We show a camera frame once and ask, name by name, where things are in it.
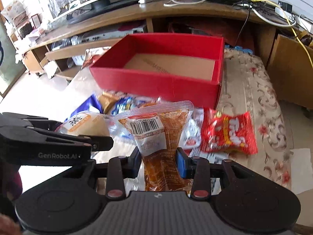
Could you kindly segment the gold brown snack packet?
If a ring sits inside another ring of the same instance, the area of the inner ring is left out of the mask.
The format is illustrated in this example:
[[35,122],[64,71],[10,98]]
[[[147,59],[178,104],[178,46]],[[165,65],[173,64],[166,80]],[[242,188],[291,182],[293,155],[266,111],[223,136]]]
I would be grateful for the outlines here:
[[98,101],[101,104],[104,114],[108,114],[110,109],[114,106],[114,104],[120,99],[119,96],[111,94],[109,92],[102,92],[102,94],[98,95]]

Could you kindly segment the orange clear snack packet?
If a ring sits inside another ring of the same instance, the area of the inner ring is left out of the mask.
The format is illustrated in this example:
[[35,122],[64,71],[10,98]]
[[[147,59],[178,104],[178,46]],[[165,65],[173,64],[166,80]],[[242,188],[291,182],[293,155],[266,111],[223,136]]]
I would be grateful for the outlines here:
[[181,133],[194,110],[191,101],[160,103],[128,110],[115,116],[134,138],[144,163],[146,191],[190,190],[176,165]]

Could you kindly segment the white power adapter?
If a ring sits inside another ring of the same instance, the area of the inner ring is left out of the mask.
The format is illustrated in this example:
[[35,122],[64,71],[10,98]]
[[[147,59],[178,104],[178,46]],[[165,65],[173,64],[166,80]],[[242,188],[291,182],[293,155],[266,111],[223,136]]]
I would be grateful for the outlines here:
[[139,4],[147,4],[152,2],[153,0],[139,0]]

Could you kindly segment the red Trolli gummy bag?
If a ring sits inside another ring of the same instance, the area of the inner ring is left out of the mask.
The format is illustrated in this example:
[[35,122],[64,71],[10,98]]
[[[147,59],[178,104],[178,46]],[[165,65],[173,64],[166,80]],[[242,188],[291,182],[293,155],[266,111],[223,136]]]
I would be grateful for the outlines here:
[[246,155],[258,153],[250,113],[230,116],[213,109],[205,110],[200,151],[204,153],[237,151]]

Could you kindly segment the floral table cloth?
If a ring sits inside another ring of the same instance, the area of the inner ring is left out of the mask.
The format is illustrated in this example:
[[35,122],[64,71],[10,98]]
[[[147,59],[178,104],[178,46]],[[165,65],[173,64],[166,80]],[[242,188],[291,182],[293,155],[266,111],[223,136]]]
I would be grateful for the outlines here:
[[[230,116],[250,112],[258,147],[257,154],[231,152],[229,158],[291,189],[290,148],[284,118],[265,66],[259,57],[235,49],[225,48],[224,58],[222,91],[216,109]],[[103,90],[85,68],[78,72],[65,92],[71,114],[89,96],[98,96]],[[199,148],[192,149],[191,156],[216,160],[217,153],[203,153]]]

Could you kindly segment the dark blue snack bag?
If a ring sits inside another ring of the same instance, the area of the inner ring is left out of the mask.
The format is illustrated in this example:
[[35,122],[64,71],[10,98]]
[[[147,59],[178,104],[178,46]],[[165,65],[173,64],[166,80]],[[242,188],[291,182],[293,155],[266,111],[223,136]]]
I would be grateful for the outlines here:
[[103,114],[102,105],[95,94],[89,96],[78,108],[76,108],[71,113],[70,118],[82,111],[91,111]]

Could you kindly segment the white power strip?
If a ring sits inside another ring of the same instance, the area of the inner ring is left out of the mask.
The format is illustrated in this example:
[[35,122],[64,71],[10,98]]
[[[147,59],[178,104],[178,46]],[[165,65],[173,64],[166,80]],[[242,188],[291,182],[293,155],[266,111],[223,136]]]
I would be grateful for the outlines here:
[[296,23],[296,26],[303,28],[304,30],[312,33],[312,19],[307,18],[305,15],[295,15],[293,13],[286,12],[278,7],[275,8],[275,13],[284,19],[288,19],[291,23]]

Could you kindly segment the red cardboard box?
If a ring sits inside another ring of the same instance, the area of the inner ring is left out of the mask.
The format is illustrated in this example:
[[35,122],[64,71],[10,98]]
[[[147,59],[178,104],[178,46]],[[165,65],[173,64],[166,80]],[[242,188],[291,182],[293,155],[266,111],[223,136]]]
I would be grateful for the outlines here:
[[220,97],[224,39],[182,33],[130,34],[90,71],[105,90],[214,109]]

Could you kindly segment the bread bun clear packet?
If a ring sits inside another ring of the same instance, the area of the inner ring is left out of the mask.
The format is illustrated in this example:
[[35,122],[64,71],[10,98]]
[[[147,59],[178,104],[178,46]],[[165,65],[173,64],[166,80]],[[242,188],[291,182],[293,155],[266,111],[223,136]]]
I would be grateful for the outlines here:
[[115,129],[116,125],[110,116],[81,111],[59,125],[55,132],[74,136],[110,136]]

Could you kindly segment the brown wooden cabinet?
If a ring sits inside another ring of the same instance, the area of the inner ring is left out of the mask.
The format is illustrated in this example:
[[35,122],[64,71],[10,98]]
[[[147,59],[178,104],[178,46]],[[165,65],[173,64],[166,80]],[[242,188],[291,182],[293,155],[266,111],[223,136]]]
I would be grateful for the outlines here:
[[267,66],[279,100],[312,109],[312,49],[307,51],[294,39],[279,34]]

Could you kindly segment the wooden TV stand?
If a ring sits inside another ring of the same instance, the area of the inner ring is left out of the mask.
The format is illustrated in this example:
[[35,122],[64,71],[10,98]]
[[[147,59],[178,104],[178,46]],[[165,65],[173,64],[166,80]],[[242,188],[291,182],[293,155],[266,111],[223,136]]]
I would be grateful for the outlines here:
[[236,6],[202,3],[165,7],[163,1],[131,5],[104,13],[73,25],[61,26],[43,37],[22,55],[22,61],[32,73],[42,73],[47,60],[58,60],[58,69],[64,71],[64,59],[77,55],[84,48],[51,51],[52,43],[79,34],[119,23],[144,21],[149,33],[168,32],[169,25],[182,23],[206,30],[212,36],[223,36],[228,45],[253,47],[264,63],[270,58],[278,32],[291,33],[290,28],[280,28],[261,20],[253,11]]

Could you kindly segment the white printed snack packet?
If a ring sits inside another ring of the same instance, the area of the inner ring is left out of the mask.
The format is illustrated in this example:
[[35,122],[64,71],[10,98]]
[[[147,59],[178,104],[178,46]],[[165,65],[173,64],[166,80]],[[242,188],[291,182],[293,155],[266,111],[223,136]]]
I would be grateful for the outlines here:
[[204,109],[195,108],[181,133],[178,146],[183,150],[192,150],[200,146],[203,119]]

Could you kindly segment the silver media player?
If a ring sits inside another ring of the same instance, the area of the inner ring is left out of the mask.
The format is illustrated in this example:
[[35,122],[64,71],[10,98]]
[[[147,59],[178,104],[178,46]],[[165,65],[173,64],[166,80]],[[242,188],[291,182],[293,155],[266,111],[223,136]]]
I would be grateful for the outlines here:
[[146,23],[139,22],[129,22],[129,23],[121,23],[115,24],[109,27],[102,27],[95,30],[91,30],[77,36],[71,37],[72,45],[78,45],[85,42],[94,42],[106,39],[116,39],[123,38],[128,34],[135,33],[146,33],[147,26]]

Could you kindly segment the blue colourful snack bag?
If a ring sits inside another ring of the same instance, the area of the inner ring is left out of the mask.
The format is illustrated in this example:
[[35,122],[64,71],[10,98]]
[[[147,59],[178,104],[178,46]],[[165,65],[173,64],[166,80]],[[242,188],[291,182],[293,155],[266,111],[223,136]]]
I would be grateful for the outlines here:
[[110,114],[112,116],[116,116],[122,112],[143,108],[147,106],[153,106],[161,102],[161,97],[156,99],[151,99],[148,97],[140,97],[140,96],[124,96],[121,97],[112,107]]

